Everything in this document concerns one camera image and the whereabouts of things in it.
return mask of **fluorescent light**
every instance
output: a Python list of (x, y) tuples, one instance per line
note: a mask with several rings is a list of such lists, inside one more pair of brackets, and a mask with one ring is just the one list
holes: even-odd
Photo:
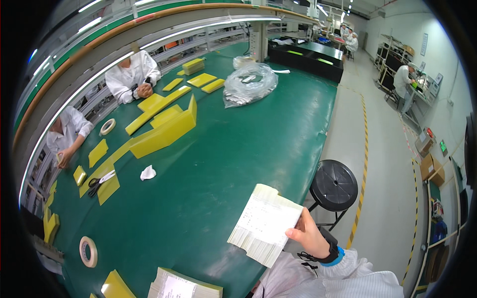
[(179, 32), (176, 32), (176, 33), (172, 33), (172, 34), (167, 35), (165, 37), (161, 37), (158, 40), (155, 40), (153, 42), (148, 43), (147, 45), (144, 45), (144, 46), (140, 47), (140, 49), (143, 50), (143, 49), (145, 49), (149, 46), (152, 46), (153, 44), (156, 44), (160, 41), (169, 39), (171, 37), (177, 36), (177, 35), (182, 34), (182, 33), (186, 33), (186, 32), (194, 31), (194, 30), (197, 30), (197, 29), (201, 29), (201, 28), (204, 28), (204, 27), (212, 27), (212, 26), (217, 26), (217, 25), (222, 25), (222, 24), (250, 22), (250, 21), (281, 21), (281, 19), (280, 18), (244, 18), (244, 19), (237, 19), (237, 20), (231, 20), (231, 21), (223, 21), (223, 22), (218, 22), (218, 23), (212, 23), (212, 24), (204, 25), (204, 26), (197, 26), (197, 27), (185, 29), (185, 30), (182, 30), (182, 31), (179, 31)]
[(25, 168), (25, 173), (23, 174), (23, 178), (21, 180), (21, 186), (20, 186), (20, 193), (18, 194), (18, 208), (20, 208), (21, 206), (21, 193), (23, 192), (23, 188), (25, 186), (25, 180), (27, 178), (27, 174), (28, 174), (28, 169), (31, 165), (31, 162), (33, 161), (33, 155), (34, 153), (38, 150), (38, 147), (40, 146), (40, 143), (42, 141), (42, 139), (45, 137), (46, 133), (48, 132), (48, 130), (50, 129), (50, 127), (53, 125), (53, 123), (56, 121), (56, 118), (58, 118), (58, 116), (60, 116), (60, 114), (63, 112), (63, 110), (66, 108), (66, 106), (80, 93), (82, 92), (84, 89), (86, 89), (86, 87), (88, 87), (88, 85), (96, 80), (100, 75), (102, 75), (103, 73), (105, 73), (106, 71), (108, 71), (110, 68), (116, 66), (116, 64), (118, 64), (119, 62), (121, 62), (122, 60), (126, 59), (127, 57), (133, 55), (134, 52), (131, 51), (129, 52), (128, 54), (124, 55), (123, 57), (117, 59), (116, 61), (114, 61), (113, 63), (109, 64), (108, 66), (106, 66), (105, 68), (103, 68), (102, 70), (100, 70), (97, 74), (95, 74), (94, 76), (92, 76), (92, 78), (90, 78), (89, 80), (86, 81), (86, 83), (84, 83), (80, 88), (78, 88), (69, 98), (68, 100), (61, 106), (61, 108), (59, 109), (59, 111), (56, 112), (55, 116), (50, 120), (50, 122), (48, 123), (46, 129), (43, 131), (43, 133), (41, 134), (40, 138), (38, 139), (38, 142), (36, 143), (35, 147), (33, 148), (33, 152), (32, 154), (30, 155), (30, 159), (28, 160), (28, 163), (27, 163), (27, 167)]
[(95, 20), (93, 20), (93, 21), (87, 23), (86, 25), (82, 26), (82, 27), (78, 30), (78, 32), (85, 31), (86, 29), (91, 28), (92, 26), (96, 25), (96, 24), (99, 23), (99, 22), (101, 22), (101, 17), (99, 17), (99, 18), (97, 18), (97, 19), (95, 19)]
[(38, 66), (38, 68), (35, 70), (35, 72), (33, 73), (33, 76), (35, 76), (38, 72), (40, 72), (40, 70), (43, 68), (43, 66), (45, 66), (45, 64), (48, 62), (48, 59), (50, 58), (51, 56), (48, 56), (45, 61), (43, 61), (40, 66)]
[(83, 10), (87, 9), (88, 7), (91, 7), (93, 5), (95, 5), (96, 3), (100, 2), (102, 0), (96, 0), (96, 1), (93, 1), (91, 2), (90, 4), (86, 5), (85, 7), (81, 8), (80, 10), (78, 10), (78, 12), (82, 12)]
[(141, 0), (141, 1), (138, 1), (136, 3), (134, 3), (135, 6), (139, 6), (139, 5), (143, 5), (143, 4), (146, 4), (146, 3), (149, 3), (149, 2), (153, 2), (155, 0)]
[(316, 6), (318, 6), (318, 8), (325, 14), (325, 16), (328, 16), (328, 14), (326, 13), (326, 11), (323, 9), (323, 6), (320, 6), (318, 4), (316, 4)]
[(33, 58), (33, 56), (35, 56), (36, 52), (38, 51), (38, 49), (35, 49), (33, 51), (33, 53), (31, 53), (31, 56), (30, 56), (30, 59), (28, 59), (28, 63), (30, 63), (31, 59)]

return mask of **concrete floor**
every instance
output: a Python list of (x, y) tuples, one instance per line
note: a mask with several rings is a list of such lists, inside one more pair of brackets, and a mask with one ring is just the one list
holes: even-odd
[[(374, 271), (389, 270), (403, 280), (409, 261), (415, 226), (415, 185), (411, 158), (403, 123), (394, 104), (384, 100), (373, 80), (378, 71), (368, 54), (359, 50), (354, 61), (346, 61), (336, 95), (332, 123), (321, 159), (334, 159), (347, 165), (358, 181), (359, 191), (364, 168), (364, 115), (361, 95), (366, 104), (368, 122), (368, 170), (363, 207), (352, 247), (359, 257), (373, 263)], [(406, 133), (411, 148), (415, 136)], [(410, 296), (419, 274), (419, 247), (425, 220), (423, 189), (419, 166), (415, 165), (418, 189), (418, 224), (413, 258), (404, 283)], [(359, 198), (332, 230), (341, 247), (346, 247), (356, 216)], [(304, 205), (314, 202), (310, 193)], [(333, 222), (334, 213), (318, 206), (311, 213), (315, 222)], [(301, 245), (290, 240), (285, 251), (301, 252)]]

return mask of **black scissors handle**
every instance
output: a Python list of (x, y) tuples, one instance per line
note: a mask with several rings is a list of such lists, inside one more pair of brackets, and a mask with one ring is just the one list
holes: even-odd
[(88, 192), (89, 197), (94, 197), (98, 193), (99, 186), (101, 186), (99, 180), (98, 178), (91, 178), (90, 182), (88, 182), (88, 186), (90, 187)]

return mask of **scissors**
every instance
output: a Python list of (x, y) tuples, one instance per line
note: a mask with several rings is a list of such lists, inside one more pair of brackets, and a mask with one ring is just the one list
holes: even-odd
[(90, 187), (88, 196), (94, 197), (98, 193), (98, 189), (101, 186), (101, 184), (111, 179), (114, 175), (116, 175), (116, 170), (110, 171), (109, 173), (104, 175), (101, 179), (91, 178), (90, 182), (88, 183), (88, 186)]

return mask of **blue cuff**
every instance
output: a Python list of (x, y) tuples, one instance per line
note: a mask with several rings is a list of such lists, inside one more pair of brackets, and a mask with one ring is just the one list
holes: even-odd
[(343, 259), (344, 257), (344, 250), (341, 248), (341, 247), (338, 247), (338, 257), (332, 261), (331, 263), (320, 263), (322, 266), (325, 266), (325, 267), (330, 267), (330, 266), (334, 266), (336, 264), (338, 264), (339, 262), (341, 262), (341, 260)]

